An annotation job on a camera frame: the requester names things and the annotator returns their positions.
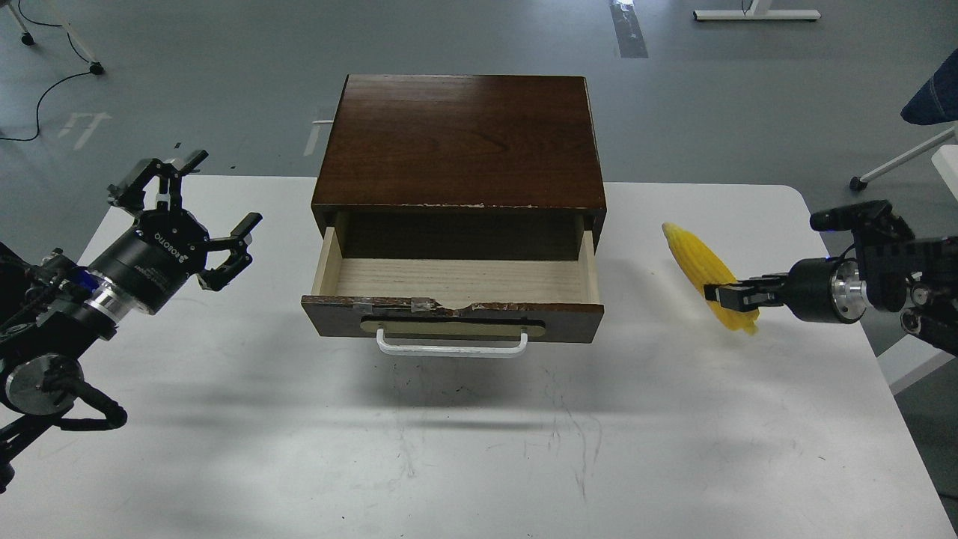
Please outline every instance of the chair wheel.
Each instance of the chair wheel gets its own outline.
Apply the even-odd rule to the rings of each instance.
[[[7,485],[13,480],[13,467],[10,463],[0,464],[0,494],[7,491]]]
[[[861,181],[861,178],[858,176],[853,177],[852,181],[848,184],[848,188],[852,191],[864,191],[866,187],[868,187],[868,182]]]

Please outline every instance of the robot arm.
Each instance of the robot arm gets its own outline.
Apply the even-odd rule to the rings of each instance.
[[[23,416],[0,430],[0,492],[13,477],[11,460],[51,427],[104,431],[122,427],[123,408],[83,380],[80,356],[97,339],[110,340],[131,310],[155,314],[196,274],[218,291],[252,262],[250,232],[260,222],[248,214],[229,236],[210,239],[182,207],[182,178],[207,156],[200,151],[177,169],[158,159],[142,161],[108,201],[133,217],[133,225],[89,267],[59,249],[32,266],[0,244],[0,403]],[[156,208],[147,210],[147,184],[159,179]],[[228,251],[206,268],[207,254]],[[81,399],[103,419],[64,415]]]
[[[815,213],[812,229],[849,230],[855,258],[798,261],[788,273],[705,286],[705,298],[733,311],[785,305],[799,319],[854,323],[868,307],[901,311],[908,334],[958,355],[958,237],[916,240],[887,200]],[[904,309],[907,299],[912,307]]]

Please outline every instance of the corn cob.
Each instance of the corn cob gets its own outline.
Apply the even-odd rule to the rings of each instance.
[[[669,250],[675,262],[682,268],[682,272],[702,297],[705,297],[703,285],[722,285],[734,283],[737,280],[732,271],[712,252],[712,249],[703,244],[692,232],[673,223],[662,223],[662,231],[665,232],[665,238],[669,241]],[[706,303],[718,321],[729,330],[741,329],[748,335],[755,335],[758,331],[755,326],[755,320],[759,317],[758,309],[749,313],[739,313],[725,309],[715,301]]]

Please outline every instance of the drawer handle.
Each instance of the drawer handle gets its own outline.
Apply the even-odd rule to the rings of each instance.
[[[519,343],[510,348],[493,346],[437,346],[434,344],[390,344],[386,342],[385,328],[376,330],[376,344],[384,354],[391,356],[436,356],[443,358],[514,358],[522,355],[529,344],[525,328],[519,335]]]

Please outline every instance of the chair leg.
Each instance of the chair leg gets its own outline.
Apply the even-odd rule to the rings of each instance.
[[[35,43],[34,37],[27,32],[27,27],[23,25],[23,21],[20,20],[20,17],[17,16],[16,10],[13,9],[13,4],[7,4],[7,9],[10,10],[10,15],[13,17],[13,21],[16,22],[16,25],[20,27],[20,41],[28,47]]]
[[[954,126],[929,138],[928,140],[922,142],[922,144],[919,144],[915,148],[912,148],[911,150],[899,155],[898,157],[895,157],[891,161],[888,161],[887,163],[874,169],[868,174],[863,176],[853,177],[852,181],[849,183],[849,188],[852,191],[863,191],[866,187],[868,187],[869,181],[872,181],[873,179],[887,173],[888,171],[907,163],[908,161],[914,159],[915,157],[918,157],[922,153],[925,153],[928,150],[931,150],[932,148],[938,146],[939,144],[942,144],[943,142],[947,141],[947,139],[953,136],[955,136]]]
[[[90,50],[86,43],[80,38],[77,34],[77,31],[70,26],[70,21],[66,20],[66,17],[63,16],[57,6],[54,5],[53,0],[44,0],[44,4],[47,5],[47,10],[50,11],[50,15],[53,16],[54,20],[63,27],[63,30],[70,36],[70,39],[77,44],[78,47],[86,54],[86,58],[90,61],[90,73],[94,75],[100,75],[103,73],[103,67],[100,65],[100,62],[97,61],[97,58],[93,55],[93,51]]]

